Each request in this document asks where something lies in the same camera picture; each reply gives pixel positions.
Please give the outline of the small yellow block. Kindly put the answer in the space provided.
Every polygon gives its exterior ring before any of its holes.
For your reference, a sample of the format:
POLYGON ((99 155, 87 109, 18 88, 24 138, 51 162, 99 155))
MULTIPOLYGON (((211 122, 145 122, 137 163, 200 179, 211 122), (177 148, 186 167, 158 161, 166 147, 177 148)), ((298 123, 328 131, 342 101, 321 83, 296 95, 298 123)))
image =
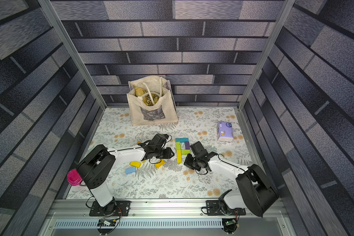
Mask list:
POLYGON ((162 159, 160 162, 158 162, 158 163, 156 163, 156 164, 154 164, 155 165, 155 167, 158 169, 158 168, 160 168, 162 165, 164 165, 165 164, 165 161, 162 159))
POLYGON ((132 167, 140 168, 140 167, 141 167, 141 162, 132 161, 132 162, 130 162, 130 165, 131 165, 132 167))

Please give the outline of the lime green block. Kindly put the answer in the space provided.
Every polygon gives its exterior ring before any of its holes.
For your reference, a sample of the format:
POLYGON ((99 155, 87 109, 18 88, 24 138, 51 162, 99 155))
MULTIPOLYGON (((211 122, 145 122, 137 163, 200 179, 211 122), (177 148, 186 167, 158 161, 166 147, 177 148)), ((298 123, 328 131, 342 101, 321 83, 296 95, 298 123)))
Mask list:
POLYGON ((187 154, 190 154, 191 151, 190 151, 189 149, 184 149, 184 150, 181 150, 181 153, 182 153, 183 155, 187 155, 187 154))

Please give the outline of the teal block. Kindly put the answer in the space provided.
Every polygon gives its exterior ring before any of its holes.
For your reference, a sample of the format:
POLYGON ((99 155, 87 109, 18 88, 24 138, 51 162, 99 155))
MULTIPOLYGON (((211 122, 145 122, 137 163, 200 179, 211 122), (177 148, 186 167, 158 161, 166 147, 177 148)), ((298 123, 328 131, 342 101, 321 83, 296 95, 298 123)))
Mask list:
POLYGON ((177 138, 176 142, 177 143, 186 143, 186 142, 189 142, 189 139, 188 138, 177 138))

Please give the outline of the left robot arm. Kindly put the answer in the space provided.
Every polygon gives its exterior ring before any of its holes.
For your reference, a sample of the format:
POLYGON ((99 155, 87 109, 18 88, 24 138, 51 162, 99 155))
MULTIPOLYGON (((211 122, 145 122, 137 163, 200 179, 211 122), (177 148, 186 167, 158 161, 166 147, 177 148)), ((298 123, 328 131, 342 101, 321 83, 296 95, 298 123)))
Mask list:
POLYGON ((170 147, 165 147, 170 140, 168 134, 156 134, 151 140, 122 149, 107 148, 98 145, 91 150, 77 166, 77 173, 88 188, 94 202, 90 216, 111 216, 116 213, 118 205, 110 192, 106 179, 111 170, 132 161, 171 159, 175 154, 170 147))

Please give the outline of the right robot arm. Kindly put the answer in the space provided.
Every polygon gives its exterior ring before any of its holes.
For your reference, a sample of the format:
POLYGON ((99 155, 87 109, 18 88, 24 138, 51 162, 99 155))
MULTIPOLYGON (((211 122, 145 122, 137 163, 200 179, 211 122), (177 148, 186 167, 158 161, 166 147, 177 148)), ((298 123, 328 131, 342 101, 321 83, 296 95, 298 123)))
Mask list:
POLYGON ((227 190, 218 198, 217 206, 209 209, 224 215, 236 209, 248 209, 253 215, 263 217, 264 213, 278 200, 276 187, 271 183, 262 168, 256 164, 249 167, 235 164, 220 157, 219 153, 208 152, 200 142, 190 146, 192 154, 185 158, 184 165, 200 174, 219 173, 238 185, 238 191, 227 190))

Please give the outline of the light blue block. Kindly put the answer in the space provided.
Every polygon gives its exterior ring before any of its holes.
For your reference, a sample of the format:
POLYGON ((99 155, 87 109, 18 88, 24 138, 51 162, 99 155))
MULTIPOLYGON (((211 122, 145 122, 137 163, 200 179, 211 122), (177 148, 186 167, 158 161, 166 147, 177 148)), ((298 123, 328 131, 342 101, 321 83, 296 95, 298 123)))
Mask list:
POLYGON ((126 173, 127 175, 130 175, 130 174, 135 173, 135 172, 137 172, 137 168, 136 168, 136 167, 130 167, 130 168, 127 168, 127 169, 125 170, 125 173, 126 173))

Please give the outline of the purple tissue pack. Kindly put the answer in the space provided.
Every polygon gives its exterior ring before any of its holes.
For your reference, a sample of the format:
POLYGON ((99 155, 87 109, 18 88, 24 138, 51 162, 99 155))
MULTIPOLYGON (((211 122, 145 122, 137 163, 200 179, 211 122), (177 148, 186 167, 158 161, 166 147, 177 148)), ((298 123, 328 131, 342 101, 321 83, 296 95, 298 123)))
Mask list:
POLYGON ((230 122, 217 124, 217 140, 220 142, 232 142, 234 139, 233 128, 230 122))

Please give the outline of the beige canvas tote bag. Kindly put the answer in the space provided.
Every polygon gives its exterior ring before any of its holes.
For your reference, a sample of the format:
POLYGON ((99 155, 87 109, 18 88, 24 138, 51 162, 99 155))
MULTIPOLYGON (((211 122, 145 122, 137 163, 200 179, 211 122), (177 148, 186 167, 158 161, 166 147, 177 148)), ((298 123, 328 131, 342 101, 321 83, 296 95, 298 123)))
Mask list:
POLYGON ((170 81, 147 76, 128 83, 127 101, 133 126, 177 123, 178 116, 170 81))

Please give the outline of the right circuit board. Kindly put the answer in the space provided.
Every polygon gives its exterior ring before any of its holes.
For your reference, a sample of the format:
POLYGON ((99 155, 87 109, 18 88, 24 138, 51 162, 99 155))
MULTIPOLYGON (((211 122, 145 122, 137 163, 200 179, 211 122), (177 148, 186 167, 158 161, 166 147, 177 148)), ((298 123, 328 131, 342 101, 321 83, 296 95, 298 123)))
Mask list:
POLYGON ((230 227, 232 225, 237 226, 237 221, 235 219, 228 219, 224 218, 222 219, 223 227, 230 227))

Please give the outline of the circuit board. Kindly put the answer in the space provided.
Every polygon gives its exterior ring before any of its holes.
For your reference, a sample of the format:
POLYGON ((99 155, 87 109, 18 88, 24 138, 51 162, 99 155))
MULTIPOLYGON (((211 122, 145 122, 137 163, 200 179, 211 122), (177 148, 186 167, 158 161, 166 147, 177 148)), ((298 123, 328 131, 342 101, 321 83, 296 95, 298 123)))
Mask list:
POLYGON ((223 227, 230 227, 232 225, 237 226, 237 221, 235 219, 228 219, 224 218, 222 219, 223 227))
POLYGON ((117 220, 115 219, 99 219, 97 226, 98 227, 112 227, 112 226, 116 226, 117 224, 117 220))

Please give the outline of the pink lidded cup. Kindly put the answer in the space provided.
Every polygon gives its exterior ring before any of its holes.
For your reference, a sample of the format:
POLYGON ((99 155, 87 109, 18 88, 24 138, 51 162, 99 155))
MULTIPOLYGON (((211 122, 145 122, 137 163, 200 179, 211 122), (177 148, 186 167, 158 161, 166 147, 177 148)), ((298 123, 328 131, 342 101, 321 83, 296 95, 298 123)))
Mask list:
POLYGON ((67 181, 71 186, 79 186, 83 181, 77 169, 73 169, 67 174, 67 181))

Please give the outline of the left circuit board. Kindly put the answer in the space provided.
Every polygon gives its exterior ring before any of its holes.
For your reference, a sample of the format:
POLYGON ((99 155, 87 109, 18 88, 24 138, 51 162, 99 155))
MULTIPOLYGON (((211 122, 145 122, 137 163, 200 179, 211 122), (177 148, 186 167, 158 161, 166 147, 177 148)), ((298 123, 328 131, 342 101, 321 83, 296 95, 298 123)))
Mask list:
POLYGON ((115 219, 99 219, 97 226, 98 227, 112 227, 112 226, 116 226, 117 224, 117 220, 115 219))

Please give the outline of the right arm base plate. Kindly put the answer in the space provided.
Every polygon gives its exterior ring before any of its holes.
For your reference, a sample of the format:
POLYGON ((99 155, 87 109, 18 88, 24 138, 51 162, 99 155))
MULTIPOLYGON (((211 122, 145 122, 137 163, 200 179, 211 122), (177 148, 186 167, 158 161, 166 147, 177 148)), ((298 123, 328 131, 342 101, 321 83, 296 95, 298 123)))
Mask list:
POLYGON ((246 215, 244 208, 230 209, 223 201, 220 200, 206 200, 206 212, 209 216, 246 215))

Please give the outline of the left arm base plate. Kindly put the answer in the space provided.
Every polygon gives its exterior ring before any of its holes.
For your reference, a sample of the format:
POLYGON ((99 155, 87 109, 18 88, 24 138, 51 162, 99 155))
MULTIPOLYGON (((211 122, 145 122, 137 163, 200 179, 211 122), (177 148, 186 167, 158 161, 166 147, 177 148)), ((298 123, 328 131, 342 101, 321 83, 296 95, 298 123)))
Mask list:
POLYGON ((94 201, 92 207, 90 208, 89 216, 128 216, 130 205, 131 201, 111 201, 107 206, 101 206, 98 201, 94 201))

